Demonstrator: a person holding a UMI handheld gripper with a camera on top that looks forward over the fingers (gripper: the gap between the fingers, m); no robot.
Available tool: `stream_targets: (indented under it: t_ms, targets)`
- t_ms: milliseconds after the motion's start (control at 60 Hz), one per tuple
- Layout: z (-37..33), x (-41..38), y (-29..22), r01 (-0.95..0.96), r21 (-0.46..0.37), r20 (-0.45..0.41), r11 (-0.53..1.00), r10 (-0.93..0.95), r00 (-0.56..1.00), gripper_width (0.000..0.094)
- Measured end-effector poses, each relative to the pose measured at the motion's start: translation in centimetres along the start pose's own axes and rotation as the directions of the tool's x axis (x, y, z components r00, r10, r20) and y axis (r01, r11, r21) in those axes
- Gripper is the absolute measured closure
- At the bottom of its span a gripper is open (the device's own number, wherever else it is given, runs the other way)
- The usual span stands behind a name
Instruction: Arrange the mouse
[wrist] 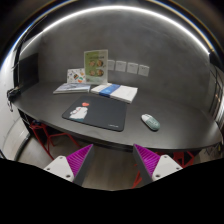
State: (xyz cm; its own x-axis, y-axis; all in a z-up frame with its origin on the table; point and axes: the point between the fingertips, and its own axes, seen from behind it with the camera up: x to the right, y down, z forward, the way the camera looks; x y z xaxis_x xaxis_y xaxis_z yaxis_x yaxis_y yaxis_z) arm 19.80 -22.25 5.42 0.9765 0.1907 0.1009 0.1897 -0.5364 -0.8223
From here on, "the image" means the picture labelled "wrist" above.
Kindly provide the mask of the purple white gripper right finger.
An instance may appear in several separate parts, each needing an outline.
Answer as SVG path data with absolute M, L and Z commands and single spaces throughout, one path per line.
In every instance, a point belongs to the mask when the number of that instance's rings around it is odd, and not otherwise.
M 169 155 L 159 156 L 137 144 L 133 145 L 133 156 L 145 185 L 182 169 Z

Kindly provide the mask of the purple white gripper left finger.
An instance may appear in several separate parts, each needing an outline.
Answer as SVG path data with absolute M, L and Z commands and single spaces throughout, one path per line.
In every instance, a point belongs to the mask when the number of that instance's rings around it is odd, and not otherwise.
M 81 186 L 93 156 L 94 148 L 90 144 L 67 157 L 58 156 L 44 170 Z

